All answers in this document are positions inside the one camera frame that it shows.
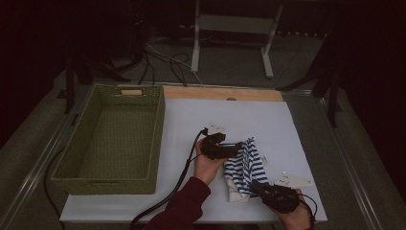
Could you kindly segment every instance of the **person's arm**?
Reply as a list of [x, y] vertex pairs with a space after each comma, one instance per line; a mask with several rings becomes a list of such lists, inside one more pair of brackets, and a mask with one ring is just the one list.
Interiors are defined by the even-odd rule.
[[227, 159], [211, 160], [200, 151], [201, 141], [195, 146], [194, 174], [182, 190], [176, 192], [162, 213], [153, 217], [144, 230], [188, 230], [203, 215], [201, 205], [211, 193], [208, 185]]

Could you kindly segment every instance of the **basket handle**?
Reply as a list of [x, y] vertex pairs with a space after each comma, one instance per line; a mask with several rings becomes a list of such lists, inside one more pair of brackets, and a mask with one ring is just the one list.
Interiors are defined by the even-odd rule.
[[122, 89], [122, 95], [144, 96], [144, 91], [142, 89]]
[[109, 181], [97, 181], [97, 182], [92, 182], [92, 186], [117, 186], [120, 184], [120, 181], [118, 180], [109, 180]]

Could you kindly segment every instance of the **hand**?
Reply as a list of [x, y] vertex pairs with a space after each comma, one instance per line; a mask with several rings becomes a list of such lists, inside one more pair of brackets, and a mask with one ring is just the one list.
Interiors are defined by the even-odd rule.
[[[302, 193], [301, 190], [296, 190], [296, 193], [299, 195], [299, 199], [302, 201], [304, 197], [300, 195]], [[304, 230], [310, 229], [310, 214], [309, 211], [305, 207], [304, 204], [300, 203], [299, 206], [293, 211], [292, 213], [282, 214], [273, 209], [271, 209], [278, 217], [280, 218], [281, 222], [283, 223], [284, 227], [287, 230]]]
[[228, 160], [215, 159], [211, 160], [206, 155], [201, 153], [202, 140], [198, 141], [194, 146], [196, 150], [196, 158], [194, 159], [194, 177], [209, 185], [217, 174], [218, 169]]

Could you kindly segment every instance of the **table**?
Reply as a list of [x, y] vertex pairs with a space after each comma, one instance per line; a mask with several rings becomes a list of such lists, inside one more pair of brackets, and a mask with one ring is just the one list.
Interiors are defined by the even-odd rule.
[[[165, 87], [166, 117], [156, 194], [154, 195], [69, 195], [62, 221], [131, 221], [136, 215], [163, 199], [174, 187], [197, 132], [209, 122], [226, 128], [226, 141], [255, 137], [259, 154], [272, 182], [282, 172], [314, 181], [299, 136], [282, 96], [274, 90], [231, 88]], [[234, 98], [237, 101], [226, 101]], [[192, 166], [186, 178], [192, 175]], [[317, 220], [327, 220], [315, 183], [302, 187], [318, 204]], [[220, 171], [212, 184], [212, 194], [203, 204], [199, 223], [277, 221], [260, 199], [228, 202], [228, 189]], [[141, 219], [148, 221], [164, 207]]]

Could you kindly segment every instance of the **white table surface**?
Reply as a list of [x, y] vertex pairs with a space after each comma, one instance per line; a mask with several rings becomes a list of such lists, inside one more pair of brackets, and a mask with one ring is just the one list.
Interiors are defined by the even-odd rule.
[[[264, 165], [270, 182], [283, 172], [292, 173], [314, 182], [305, 153], [285, 102], [237, 102], [219, 100], [166, 99], [161, 155], [156, 193], [154, 195], [69, 195], [60, 220], [62, 221], [131, 221], [139, 213], [166, 197], [173, 189], [192, 142], [199, 130], [209, 123], [226, 128], [227, 143], [254, 137], [259, 155], [266, 155]], [[193, 165], [184, 183], [192, 176]], [[222, 169], [210, 184], [212, 194], [203, 204], [200, 223], [262, 222], [277, 220], [277, 216], [261, 203], [229, 202], [228, 188]], [[327, 220], [316, 184], [301, 187], [318, 205], [316, 219]], [[306, 200], [314, 210], [310, 200]], [[164, 210], [165, 205], [141, 219], [147, 221]]]

